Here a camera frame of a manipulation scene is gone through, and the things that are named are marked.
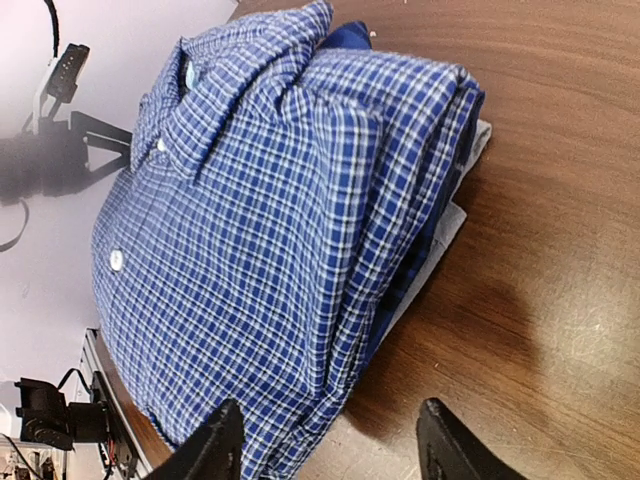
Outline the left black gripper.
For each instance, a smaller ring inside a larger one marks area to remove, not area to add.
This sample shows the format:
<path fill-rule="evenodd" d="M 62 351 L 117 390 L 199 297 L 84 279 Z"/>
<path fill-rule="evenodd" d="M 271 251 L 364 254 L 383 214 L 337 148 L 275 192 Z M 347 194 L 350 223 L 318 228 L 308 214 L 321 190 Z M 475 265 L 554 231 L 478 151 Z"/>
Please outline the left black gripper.
<path fill-rule="evenodd" d="M 1 141 L 1 203 L 79 193 L 127 167 L 131 142 L 131 132 L 79 111 L 68 121 L 44 119 L 38 135 L 26 132 Z M 92 170 L 91 147 L 118 156 Z"/>

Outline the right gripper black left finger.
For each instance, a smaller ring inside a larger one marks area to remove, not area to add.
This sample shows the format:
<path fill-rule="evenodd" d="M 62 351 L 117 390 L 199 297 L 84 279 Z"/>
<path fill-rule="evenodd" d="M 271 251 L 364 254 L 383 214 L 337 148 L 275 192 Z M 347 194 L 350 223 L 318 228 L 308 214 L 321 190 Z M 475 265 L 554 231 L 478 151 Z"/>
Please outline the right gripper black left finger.
<path fill-rule="evenodd" d="M 145 480 L 240 479 L 243 442 L 243 415 L 227 399 Z"/>

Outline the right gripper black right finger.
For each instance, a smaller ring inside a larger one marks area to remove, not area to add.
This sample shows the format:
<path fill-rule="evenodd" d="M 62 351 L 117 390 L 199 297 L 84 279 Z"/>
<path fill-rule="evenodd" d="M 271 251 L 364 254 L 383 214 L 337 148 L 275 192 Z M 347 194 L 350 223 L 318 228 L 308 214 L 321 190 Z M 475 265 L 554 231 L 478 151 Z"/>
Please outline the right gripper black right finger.
<path fill-rule="evenodd" d="M 421 404 L 416 436 L 423 479 L 524 479 L 438 398 Z"/>

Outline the blue small-check long sleeve shirt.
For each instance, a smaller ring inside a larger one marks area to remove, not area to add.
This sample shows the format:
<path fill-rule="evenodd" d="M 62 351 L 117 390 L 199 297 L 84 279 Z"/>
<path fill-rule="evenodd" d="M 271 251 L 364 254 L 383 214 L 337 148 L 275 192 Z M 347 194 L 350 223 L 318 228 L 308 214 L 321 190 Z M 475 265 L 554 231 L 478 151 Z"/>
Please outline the blue small-check long sleeve shirt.
<path fill-rule="evenodd" d="M 245 479 L 294 477 L 340 414 L 484 97 L 457 64 L 324 47 L 332 17 L 315 1 L 181 39 L 93 232 L 132 400 L 171 446 L 237 401 Z"/>

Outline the dark blue plaid shirt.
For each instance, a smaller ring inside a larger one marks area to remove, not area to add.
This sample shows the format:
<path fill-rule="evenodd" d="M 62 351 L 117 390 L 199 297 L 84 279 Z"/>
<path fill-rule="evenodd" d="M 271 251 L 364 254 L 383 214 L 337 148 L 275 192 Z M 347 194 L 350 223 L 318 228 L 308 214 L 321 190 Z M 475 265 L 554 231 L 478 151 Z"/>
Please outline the dark blue plaid shirt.
<path fill-rule="evenodd" d="M 319 4 L 249 40 L 254 85 L 212 152 L 178 154 L 196 92 L 160 158 L 172 314 L 195 325 L 212 309 L 226 357 L 302 368 L 313 388 L 368 358 L 379 311 L 426 259 L 483 98 L 453 64 L 328 50 L 329 23 Z"/>

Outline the black grey printed shirt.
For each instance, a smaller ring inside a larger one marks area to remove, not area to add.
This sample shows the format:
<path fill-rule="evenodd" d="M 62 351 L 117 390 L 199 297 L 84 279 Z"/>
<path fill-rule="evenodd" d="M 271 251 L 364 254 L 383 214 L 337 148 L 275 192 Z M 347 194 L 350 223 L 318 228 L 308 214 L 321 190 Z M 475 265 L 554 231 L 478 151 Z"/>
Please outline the black grey printed shirt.
<path fill-rule="evenodd" d="M 437 223 L 432 228 L 433 233 L 429 236 L 429 250 L 426 259 L 419 263 L 419 269 L 415 271 L 408 286 L 401 288 L 400 298 L 392 300 L 390 306 L 382 307 L 379 311 L 380 315 L 376 318 L 376 328 L 372 329 L 372 342 L 367 351 L 369 358 L 379 349 L 383 340 L 425 286 L 465 222 L 466 212 L 452 198 L 458 191 L 463 179 L 478 162 L 491 135 L 492 125 L 485 120 L 479 119 L 476 123 L 475 134 L 466 165 L 461 170 L 460 177 L 452 190 L 449 201 L 445 204 L 443 212 L 437 216 Z"/>

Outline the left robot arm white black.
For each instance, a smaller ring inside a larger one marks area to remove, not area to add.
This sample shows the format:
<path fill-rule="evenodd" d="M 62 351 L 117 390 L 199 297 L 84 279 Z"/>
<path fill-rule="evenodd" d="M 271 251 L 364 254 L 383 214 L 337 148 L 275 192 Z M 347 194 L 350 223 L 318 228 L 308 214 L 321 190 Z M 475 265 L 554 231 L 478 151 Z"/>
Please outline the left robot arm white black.
<path fill-rule="evenodd" d="M 1 243 L 3 253 L 14 248 L 30 220 L 27 200 L 78 194 L 130 163 L 132 134 L 80 111 L 67 121 L 39 120 L 38 131 L 1 140 L 1 205 L 21 208 L 17 234 Z M 109 435 L 105 404 L 67 402 L 62 388 L 70 369 L 54 385 L 22 378 L 14 383 L 18 403 L 9 414 L 17 421 L 23 442 L 71 451 L 76 443 L 104 443 Z"/>

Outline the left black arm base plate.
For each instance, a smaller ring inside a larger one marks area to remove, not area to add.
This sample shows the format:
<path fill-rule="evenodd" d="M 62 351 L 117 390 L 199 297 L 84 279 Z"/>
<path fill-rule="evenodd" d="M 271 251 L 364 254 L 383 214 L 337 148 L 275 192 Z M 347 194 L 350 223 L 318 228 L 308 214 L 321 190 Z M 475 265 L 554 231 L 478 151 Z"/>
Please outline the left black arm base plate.
<path fill-rule="evenodd" d="M 108 382 L 101 372 L 93 372 L 91 388 L 92 402 L 100 404 L 106 413 L 107 440 L 100 444 L 100 450 L 104 466 L 110 472 L 109 478 L 138 479 L 137 449 L 119 413 Z"/>

